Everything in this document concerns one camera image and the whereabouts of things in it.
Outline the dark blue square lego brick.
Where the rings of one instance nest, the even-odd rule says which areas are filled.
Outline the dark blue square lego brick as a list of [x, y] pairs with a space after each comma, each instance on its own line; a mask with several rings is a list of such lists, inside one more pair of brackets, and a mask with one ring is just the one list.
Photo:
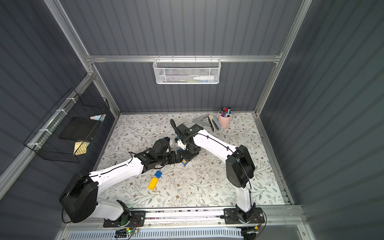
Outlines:
[[162, 176], [162, 172], [157, 171], [157, 172], [155, 173], [155, 178], [159, 179], [161, 176]]

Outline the long yellow lego brick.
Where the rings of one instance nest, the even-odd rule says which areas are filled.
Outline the long yellow lego brick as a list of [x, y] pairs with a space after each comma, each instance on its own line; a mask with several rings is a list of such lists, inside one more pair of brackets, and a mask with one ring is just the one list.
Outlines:
[[157, 183], [158, 183], [159, 179], [156, 178], [156, 177], [153, 177], [149, 183], [149, 186], [148, 186], [148, 189], [150, 190], [154, 190], [157, 186]]

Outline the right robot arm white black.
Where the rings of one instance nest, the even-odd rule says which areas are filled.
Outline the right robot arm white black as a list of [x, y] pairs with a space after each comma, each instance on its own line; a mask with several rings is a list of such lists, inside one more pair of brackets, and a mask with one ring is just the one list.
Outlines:
[[251, 214], [256, 208], [251, 196], [251, 179], [256, 167], [248, 148], [227, 144], [197, 124], [188, 128], [183, 124], [177, 126], [173, 119], [170, 123], [177, 135], [175, 141], [180, 147], [178, 155], [181, 159], [190, 162], [204, 149], [225, 162], [227, 179], [236, 188], [236, 207], [243, 215]]

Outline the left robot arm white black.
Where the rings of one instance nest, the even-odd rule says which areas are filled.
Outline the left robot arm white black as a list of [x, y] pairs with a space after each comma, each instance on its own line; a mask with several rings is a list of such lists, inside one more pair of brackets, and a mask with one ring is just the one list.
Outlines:
[[125, 225], [129, 208], [121, 200], [109, 201], [101, 193], [126, 179], [139, 176], [149, 170], [158, 170], [165, 165], [181, 163], [179, 150], [172, 151], [170, 139], [157, 140], [152, 148], [115, 166], [93, 172], [79, 171], [69, 181], [59, 197], [62, 213], [67, 214], [71, 223], [86, 219], [105, 219]]

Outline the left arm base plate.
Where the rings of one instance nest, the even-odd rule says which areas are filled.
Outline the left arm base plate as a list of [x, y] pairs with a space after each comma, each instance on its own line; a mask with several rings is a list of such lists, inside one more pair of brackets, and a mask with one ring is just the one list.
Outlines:
[[133, 228], [143, 227], [146, 217], [146, 211], [125, 211], [115, 221], [105, 219], [104, 228]]

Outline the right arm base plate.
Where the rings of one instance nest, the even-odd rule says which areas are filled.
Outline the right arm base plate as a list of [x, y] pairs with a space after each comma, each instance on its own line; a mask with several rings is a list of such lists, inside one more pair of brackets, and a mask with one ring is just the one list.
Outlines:
[[266, 222], [265, 214], [261, 208], [253, 208], [244, 212], [239, 208], [225, 208], [221, 216], [226, 224], [255, 224], [261, 225]]

